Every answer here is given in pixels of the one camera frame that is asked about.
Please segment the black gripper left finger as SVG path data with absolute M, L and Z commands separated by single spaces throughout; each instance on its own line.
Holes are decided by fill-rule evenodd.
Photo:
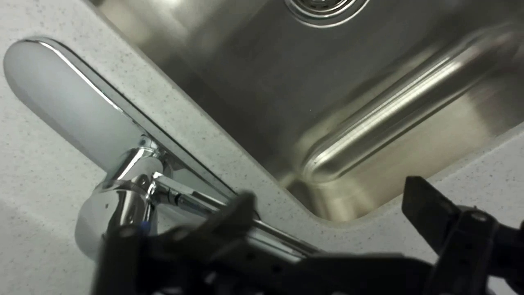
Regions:
M 252 295 L 255 267 L 247 235 L 252 194 L 240 194 L 196 228 L 149 236 L 142 225 L 109 221 L 98 248 L 91 295 Z

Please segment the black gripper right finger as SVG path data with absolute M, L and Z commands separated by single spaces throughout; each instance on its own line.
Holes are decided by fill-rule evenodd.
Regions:
M 424 177 L 404 180 L 401 212 L 437 254 L 424 295 L 488 295 L 501 279 L 524 295 L 524 228 L 457 205 Z

